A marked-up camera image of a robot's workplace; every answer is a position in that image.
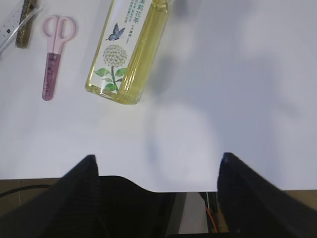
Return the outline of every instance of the yellow liquid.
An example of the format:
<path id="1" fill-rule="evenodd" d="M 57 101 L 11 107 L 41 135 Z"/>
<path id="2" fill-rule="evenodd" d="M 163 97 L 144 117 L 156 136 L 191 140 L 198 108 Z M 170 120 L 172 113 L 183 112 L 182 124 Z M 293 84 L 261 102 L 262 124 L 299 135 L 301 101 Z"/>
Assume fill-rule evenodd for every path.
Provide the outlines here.
<path id="1" fill-rule="evenodd" d="M 153 59 L 159 45 L 159 40 L 168 18 L 169 5 L 167 2 L 168 0 L 152 0 L 150 10 L 147 14 L 138 42 L 129 62 L 127 72 L 117 94 L 91 84 L 92 74 L 94 73 L 94 64 L 96 62 L 100 44 L 104 35 L 103 32 L 89 78 L 86 82 L 87 91 L 122 104 L 133 105 L 138 103 L 149 76 Z"/>

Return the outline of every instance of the scissor handle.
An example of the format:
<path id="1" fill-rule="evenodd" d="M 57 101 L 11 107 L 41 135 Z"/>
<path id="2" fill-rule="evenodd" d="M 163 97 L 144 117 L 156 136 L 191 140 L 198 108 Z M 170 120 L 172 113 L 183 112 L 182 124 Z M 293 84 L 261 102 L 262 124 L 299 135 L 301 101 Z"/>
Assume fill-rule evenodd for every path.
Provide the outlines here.
<path id="1" fill-rule="evenodd" d="M 54 30 L 52 34 L 48 32 L 49 22 L 51 20 L 54 20 Z M 66 22 L 70 23 L 70 34 L 66 37 L 63 37 L 64 26 Z M 48 52 L 61 54 L 64 44 L 67 41 L 73 39 L 76 35 L 76 23 L 72 18 L 67 16 L 58 17 L 55 15 L 51 15 L 47 17 L 43 22 L 42 31 L 48 39 Z"/>

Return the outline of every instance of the metal ruler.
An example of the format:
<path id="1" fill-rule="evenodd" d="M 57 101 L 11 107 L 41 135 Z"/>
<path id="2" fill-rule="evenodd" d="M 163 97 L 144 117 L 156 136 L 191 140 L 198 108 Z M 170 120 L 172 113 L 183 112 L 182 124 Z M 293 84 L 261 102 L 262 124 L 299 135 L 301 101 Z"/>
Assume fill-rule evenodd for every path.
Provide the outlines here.
<path id="1" fill-rule="evenodd" d="M 20 22 L 23 4 L 24 2 L 21 1 L 0 26 L 0 55 L 12 43 L 19 29 L 39 11 L 39 8 L 34 6 L 33 10 Z"/>

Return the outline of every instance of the pink scissors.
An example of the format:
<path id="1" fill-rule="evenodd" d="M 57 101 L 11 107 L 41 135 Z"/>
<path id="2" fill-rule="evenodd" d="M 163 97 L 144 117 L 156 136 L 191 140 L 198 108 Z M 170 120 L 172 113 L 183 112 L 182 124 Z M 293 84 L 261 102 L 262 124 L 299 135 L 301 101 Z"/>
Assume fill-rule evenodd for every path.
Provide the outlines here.
<path id="1" fill-rule="evenodd" d="M 52 20 L 54 21 L 54 29 L 53 33 L 50 34 L 49 23 Z M 63 37 L 66 22 L 70 23 L 71 32 L 68 36 Z M 48 40 L 48 55 L 46 59 L 42 98 L 45 101 L 49 101 L 53 98 L 54 95 L 60 55 L 63 50 L 63 46 L 67 41 L 70 41 L 74 38 L 76 34 L 76 23 L 70 17 L 58 17 L 52 15 L 47 17 L 46 20 L 43 22 L 42 31 Z"/>

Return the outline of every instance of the bottle label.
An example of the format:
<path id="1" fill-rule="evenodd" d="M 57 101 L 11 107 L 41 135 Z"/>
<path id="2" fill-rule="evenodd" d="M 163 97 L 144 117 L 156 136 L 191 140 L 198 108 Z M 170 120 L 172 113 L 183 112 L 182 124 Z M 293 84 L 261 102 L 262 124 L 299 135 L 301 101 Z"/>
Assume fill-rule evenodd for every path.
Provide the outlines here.
<path id="1" fill-rule="evenodd" d="M 118 93 L 152 0 L 114 0 L 90 83 Z"/>

